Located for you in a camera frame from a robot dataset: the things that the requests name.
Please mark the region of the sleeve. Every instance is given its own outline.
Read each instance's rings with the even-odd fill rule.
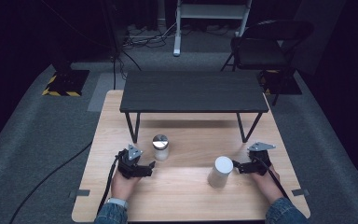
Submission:
[[[275,201],[266,213],[268,224],[309,223],[304,215],[286,198]]]
[[[115,203],[105,203],[94,220],[94,224],[125,224],[127,223],[126,209]]]

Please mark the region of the cord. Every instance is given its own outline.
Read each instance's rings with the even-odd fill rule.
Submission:
[[[281,182],[279,182],[278,178],[275,176],[275,174],[272,173],[272,171],[269,169],[269,167],[262,161],[260,160],[258,157],[254,157],[257,161],[259,161],[269,172],[269,174],[271,175],[272,179],[274,180],[275,184],[277,185],[278,189],[281,191],[281,193],[283,194],[283,196],[285,198],[287,198],[289,201],[289,196],[287,196],[286,191],[284,191],[284,188],[281,185]]]
[[[10,224],[13,223],[14,218],[16,218],[16,215],[20,212],[20,209],[22,208],[22,206],[28,201],[28,199],[31,197],[31,195],[49,178],[51,177],[54,173],[56,173],[58,170],[60,170],[64,165],[68,164],[70,161],[74,160],[77,156],[79,156],[81,153],[83,153],[88,147],[90,147],[92,144],[92,141],[89,142],[88,145],[86,145],[83,149],[81,149],[79,152],[77,152],[75,154],[75,156],[73,156],[71,159],[69,159],[68,161],[64,162],[62,165],[60,165],[59,167],[57,167],[56,169],[54,169],[50,174],[48,174],[42,181],[39,182],[39,184],[36,185],[36,187],[34,187],[33,190],[31,190],[31,192],[27,195],[27,197],[25,197],[25,199],[21,202],[21,204],[17,207],[16,212],[13,214],[13,216],[11,217],[10,220]]]
[[[116,89],[116,60],[112,60],[113,63],[113,90]]]
[[[133,60],[133,58],[130,55],[128,55],[124,50],[123,50],[123,53],[135,63],[135,65],[138,67],[139,71],[142,71],[142,69],[139,66],[139,64],[135,60]]]
[[[80,31],[78,31],[71,23],[69,23],[69,21],[67,21],[63,16],[60,15],[60,13],[58,13],[54,8],[52,8],[48,3],[46,3],[44,0],[40,0],[48,9],[50,9],[52,12],[54,12],[54,14],[56,14],[60,20],[62,20],[67,26],[69,26],[72,30],[75,31],[75,33],[77,33],[78,35],[81,35],[82,37],[84,37],[85,39],[87,39],[89,42],[96,44],[98,46],[104,47],[104,48],[109,48],[110,46],[107,46],[105,44],[101,44],[89,37],[87,37],[86,35],[83,35]]]
[[[103,207],[103,204],[106,200],[107,193],[109,192],[109,188],[112,184],[112,176],[113,176],[113,172],[115,171],[116,162],[117,162],[118,158],[120,158],[124,154],[124,152],[125,152],[124,150],[118,152],[118,154],[116,155],[115,161],[112,163],[112,166],[110,167],[109,176],[107,177],[105,191],[103,193],[103,197],[101,198],[100,206],[98,206],[98,213],[100,213],[101,208]]]
[[[173,28],[175,24],[173,24],[169,29],[167,29],[165,31],[165,33],[163,34],[159,29],[159,35],[155,35],[149,38],[144,38],[144,39],[140,39],[137,41],[134,41],[133,39],[136,38],[137,35],[143,33],[145,30],[141,30],[140,33],[136,34],[135,37],[129,38],[127,43],[125,43],[123,45],[123,47],[131,47],[131,48],[126,48],[126,49],[133,49],[133,48],[141,48],[141,47],[148,47],[150,49],[154,49],[154,48],[160,48],[166,45],[165,39],[169,38],[169,37],[174,37],[174,35],[170,35],[171,33],[171,29]],[[157,44],[157,43],[163,43],[160,44],[158,46],[151,46],[152,44]]]
[[[229,27],[227,27],[226,28],[226,30],[223,32],[223,33],[221,33],[221,34],[216,34],[216,33],[214,33],[214,32],[216,32],[216,31],[220,31],[220,30],[222,30],[222,28],[224,28],[224,26],[220,26],[218,29],[216,29],[216,30],[206,30],[206,33],[207,34],[210,34],[210,35],[225,35],[226,33],[228,33],[228,31],[229,31]]]
[[[120,64],[120,74],[121,74],[121,78],[123,78],[123,80],[127,80],[127,76],[126,74],[124,73],[124,63],[123,61],[121,61],[120,58],[117,58],[119,64]]]

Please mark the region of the hand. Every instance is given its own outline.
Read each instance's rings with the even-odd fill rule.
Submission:
[[[280,176],[275,172],[274,166],[271,164],[269,169],[272,173],[280,180]],[[251,178],[255,181],[260,191],[266,196],[269,204],[273,204],[276,200],[283,197],[283,194],[279,190],[278,186],[275,184],[272,176],[269,172],[266,172],[264,175],[260,175],[258,173],[251,173]]]
[[[127,179],[121,172],[116,171],[112,178],[111,192],[112,197],[127,201],[133,193],[136,184],[141,177],[132,177]]]

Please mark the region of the black tabletop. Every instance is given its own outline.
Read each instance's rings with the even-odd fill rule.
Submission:
[[[120,112],[266,113],[253,74],[243,72],[130,72]]]

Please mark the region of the white cylinder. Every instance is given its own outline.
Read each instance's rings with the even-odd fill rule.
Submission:
[[[232,160],[221,156],[214,161],[214,167],[208,175],[208,183],[214,188],[222,188],[226,185],[228,175],[233,169]]]

